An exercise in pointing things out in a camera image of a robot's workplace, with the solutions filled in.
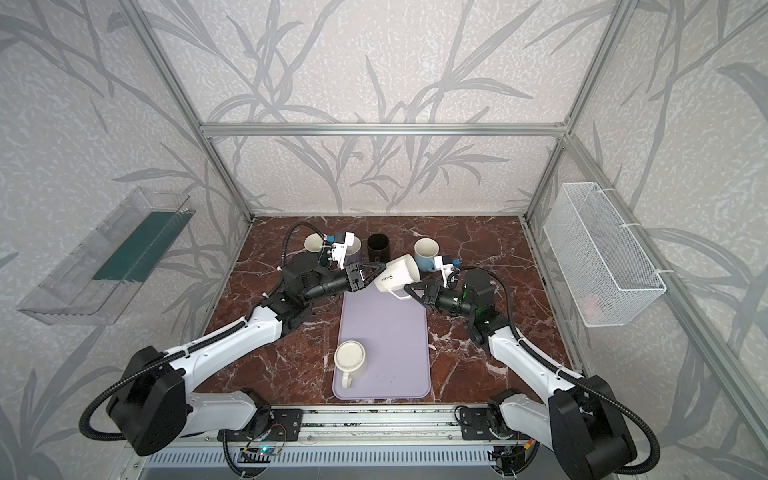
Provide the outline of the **lavender mug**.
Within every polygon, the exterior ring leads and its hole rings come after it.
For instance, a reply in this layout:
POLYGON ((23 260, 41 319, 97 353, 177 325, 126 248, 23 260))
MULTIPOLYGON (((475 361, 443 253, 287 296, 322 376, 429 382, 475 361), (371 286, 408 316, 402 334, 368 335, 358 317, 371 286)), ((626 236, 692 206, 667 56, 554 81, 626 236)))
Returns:
POLYGON ((350 265, 363 260, 362 242, 355 236, 351 246, 347 247, 344 265, 350 265))

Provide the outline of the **white faceted mug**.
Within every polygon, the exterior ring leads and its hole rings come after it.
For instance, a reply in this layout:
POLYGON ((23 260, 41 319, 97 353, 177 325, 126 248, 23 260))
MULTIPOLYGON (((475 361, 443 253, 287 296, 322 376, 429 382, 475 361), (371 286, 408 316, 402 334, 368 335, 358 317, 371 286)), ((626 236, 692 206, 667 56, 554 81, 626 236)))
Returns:
POLYGON ((390 293, 398 300, 407 300, 408 294, 399 295, 406 285, 418 283, 421 280, 416 261, 410 254, 402 255, 385 266, 385 270, 374 280, 374 286, 384 293, 390 293))

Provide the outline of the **black enamel mug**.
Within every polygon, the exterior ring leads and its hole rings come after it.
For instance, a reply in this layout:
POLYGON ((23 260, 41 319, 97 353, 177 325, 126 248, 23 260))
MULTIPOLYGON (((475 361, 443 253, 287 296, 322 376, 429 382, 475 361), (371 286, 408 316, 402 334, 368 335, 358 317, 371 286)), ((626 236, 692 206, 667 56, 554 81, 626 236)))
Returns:
POLYGON ((368 258, 371 262, 387 263, 391 260, 390 240, 383 233, 375 233, 368 237, 368 258))

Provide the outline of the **light blue mug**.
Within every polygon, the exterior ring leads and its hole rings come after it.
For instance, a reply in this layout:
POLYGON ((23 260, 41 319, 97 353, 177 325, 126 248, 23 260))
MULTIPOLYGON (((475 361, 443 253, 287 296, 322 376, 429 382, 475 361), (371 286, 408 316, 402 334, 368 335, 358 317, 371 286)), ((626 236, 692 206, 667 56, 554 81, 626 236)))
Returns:
POLYGON ((434 258, 439 255, 440 247, 436 240, 420 238, 414 244, 414 259, 421 272, 435 272, 434 258))

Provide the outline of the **dark green mug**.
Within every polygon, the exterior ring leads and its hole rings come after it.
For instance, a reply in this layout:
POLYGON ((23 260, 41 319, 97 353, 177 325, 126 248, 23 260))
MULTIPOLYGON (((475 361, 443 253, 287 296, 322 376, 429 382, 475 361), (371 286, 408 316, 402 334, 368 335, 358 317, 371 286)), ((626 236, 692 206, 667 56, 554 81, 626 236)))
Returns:
POLYGON ((304 249, 318 256, 321 267, 329 267, 331 263, 330 246, 326 244, 321 234, 313 233, 304 240, 304 249))

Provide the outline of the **cream round mug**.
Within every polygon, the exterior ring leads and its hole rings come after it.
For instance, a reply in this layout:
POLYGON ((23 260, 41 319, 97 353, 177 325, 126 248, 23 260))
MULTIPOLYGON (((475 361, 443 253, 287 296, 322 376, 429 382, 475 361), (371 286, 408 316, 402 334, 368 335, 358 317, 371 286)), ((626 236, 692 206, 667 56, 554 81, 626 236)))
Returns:
POLYGON ((356 340, 345 341, 337 347, 334 363, 341 375, 342 388, 351 388, 366 373, 367 361, 364 346, 356 340))

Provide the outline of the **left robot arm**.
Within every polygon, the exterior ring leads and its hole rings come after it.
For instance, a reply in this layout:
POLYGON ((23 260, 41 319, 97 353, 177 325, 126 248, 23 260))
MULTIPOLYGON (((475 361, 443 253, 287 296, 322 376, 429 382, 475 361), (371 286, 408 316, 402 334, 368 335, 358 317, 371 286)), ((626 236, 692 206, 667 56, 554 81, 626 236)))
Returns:
POLYGON ((127 441, 149 456, 179 437, 210 430, 243 430, 267 412, 253 392, 203 394, 197 387, 250 352, 288 336, 322 298, 368 287, 386 268, 381 262, 345 260, 350 232, 327 237, 334 270, 313 252, 281 257, 280 277, 266 297, 230 324, 186 344, 136 352, 122 377, 91 401, 78 422, 94 441, 127 441))

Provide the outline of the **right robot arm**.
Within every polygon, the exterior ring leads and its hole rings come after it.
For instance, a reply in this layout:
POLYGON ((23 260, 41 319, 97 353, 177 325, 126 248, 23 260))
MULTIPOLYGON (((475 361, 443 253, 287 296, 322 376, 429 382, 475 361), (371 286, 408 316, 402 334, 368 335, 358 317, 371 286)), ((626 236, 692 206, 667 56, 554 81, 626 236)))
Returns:
POLYGON ((511 300, 504 300, 505 311, 496 307, 495 289, 502 284, 492 272, 469 267, 459 290, 440 280, 404 290, 427 310, 466 318, 470 339, 536 393, 536 400, 511 393, 489 402, 497 433, 520 432, 550 449, 571 479, 653 470, 661 446, 651 427, 615 398, 604 379, 570 370, 527 339, 515 325, 511 300))

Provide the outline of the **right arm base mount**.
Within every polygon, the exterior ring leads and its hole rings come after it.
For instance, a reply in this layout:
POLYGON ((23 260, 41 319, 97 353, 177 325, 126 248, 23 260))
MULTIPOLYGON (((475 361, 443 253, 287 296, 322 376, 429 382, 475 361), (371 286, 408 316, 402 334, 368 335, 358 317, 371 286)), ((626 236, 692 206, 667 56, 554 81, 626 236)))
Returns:
POLYGON ((454 417, 463 440, 507 440, 515 436, 494 406, 460 405, 454 409, 454 417))

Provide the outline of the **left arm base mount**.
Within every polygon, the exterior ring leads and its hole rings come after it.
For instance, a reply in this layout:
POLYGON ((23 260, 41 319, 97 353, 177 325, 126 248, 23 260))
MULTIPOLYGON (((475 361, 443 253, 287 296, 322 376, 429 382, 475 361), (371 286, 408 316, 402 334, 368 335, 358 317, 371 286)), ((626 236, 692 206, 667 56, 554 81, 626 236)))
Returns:
POLYGON ((227 440, 295 442, 301 430, 304 411, 293 408, 262 409, 241 429, 228 430, 227 440))

